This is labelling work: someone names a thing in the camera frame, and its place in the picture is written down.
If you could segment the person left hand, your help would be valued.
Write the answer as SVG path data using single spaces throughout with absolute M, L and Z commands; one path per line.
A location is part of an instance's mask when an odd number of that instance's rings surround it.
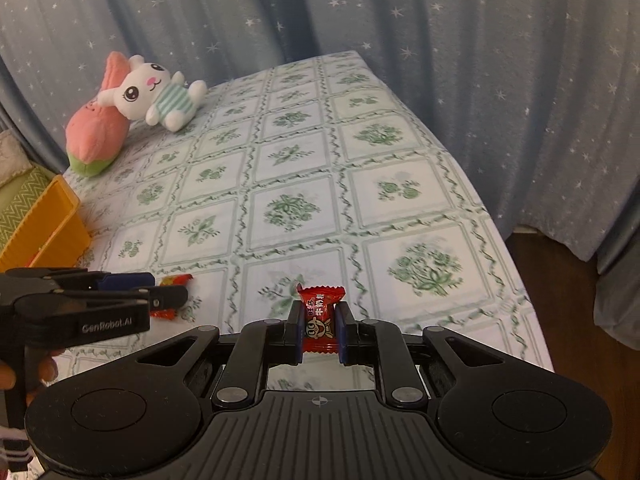
M 63 350 L 34 350 L 24 361 L 24 379 L 28 391 L 36 390 L 45 382 L 53 382 L 58 378 L 58 364 L 55 358 Z M 18 377 L 14 368 L 6 361 L 1 361 L 1 389 L 11 390 L 17 384 Z

